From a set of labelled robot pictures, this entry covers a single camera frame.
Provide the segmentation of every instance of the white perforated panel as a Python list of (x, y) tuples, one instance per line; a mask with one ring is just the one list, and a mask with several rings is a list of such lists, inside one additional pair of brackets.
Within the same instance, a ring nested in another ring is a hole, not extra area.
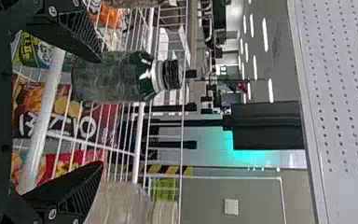
[(358, 223), (358, 0), (289, 2), (319, 223)]

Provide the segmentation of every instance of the black pole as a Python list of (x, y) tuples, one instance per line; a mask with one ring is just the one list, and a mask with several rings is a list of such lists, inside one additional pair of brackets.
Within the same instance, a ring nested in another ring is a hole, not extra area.
[[(135, 113), (138, 113), (139, 107), (135, 107)], [(149, 111), (149, 106), (145, 106), (145, 111)], [(185, 105), (185, 112), (197, 111), (196, 103), (188, 103)], [(124, 113), (128, 112), (128, 108), (124, 108)], [(182, 112), (181, 105), (153, 105), (152, 112)]]
[[(180, 148), (180, 141), (178, 142), (150, 142), (149, 147), (166, 147), (166, 148)], [(183, 149), (197, 149), (197, 141), (183, 141)]]

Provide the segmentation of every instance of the plastic bag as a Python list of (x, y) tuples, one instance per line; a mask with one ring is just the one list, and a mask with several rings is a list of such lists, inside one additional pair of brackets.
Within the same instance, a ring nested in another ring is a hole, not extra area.
[(101, 183), (84, 223), (150, 224), (153, 203), (132, 183)]

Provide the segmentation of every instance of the fluorescent light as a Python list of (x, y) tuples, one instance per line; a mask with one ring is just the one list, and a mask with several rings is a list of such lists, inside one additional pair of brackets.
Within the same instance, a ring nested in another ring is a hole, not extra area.
[(241, 38), (241, 41), (240, 41), (240, 47), (241, 47), (241, 54), (243, 54), (243, 43), (242, 43), (242, 38)]
[(245, 79), (245, 65), (242, 63), (242, 79)]
[(241, 56), (238, 55), (238, 67), (241, 70)]
[(269, 35), (267, 33), (266, 18), (263, 19), (263, 38), (264, 38), (264, 50), (269, 51)]
[(255, 75), (255, 80), (258, 79), (258, 74), (257, 74), (257, 59), (254, 55), (254, 75)]
[(274, 103), (274, 90), (272, 89), (272, 79), (271, 78), (268, 80), (268, 96), (269, 96), (269, 102)]
[(243, 33), (246, 34), (246, 15), (243, 15)]
[(247, 88), (248, 88), (248, 99), (251, 100), (252, 99), (252, 91), (251, 91), (251, 83), (250, 82), (248, 82)]
[(245, 59), (246, 62), (249, 62), (249, 52), (248, 52), (248, 43), (245, 43)]
[(255, 28), (254, 28), (254, 23), (253, 23), (253, 14), (251, 14), (249, 20), (250, 20), (250, 23), (251, 23), (251, 36), (253, 38), (255, 36)]

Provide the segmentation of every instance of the store shelf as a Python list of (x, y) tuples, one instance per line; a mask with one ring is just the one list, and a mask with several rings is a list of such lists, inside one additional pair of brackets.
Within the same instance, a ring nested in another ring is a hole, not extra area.
[(358, 223), (358, 1), (290, 0), (315, 212)]

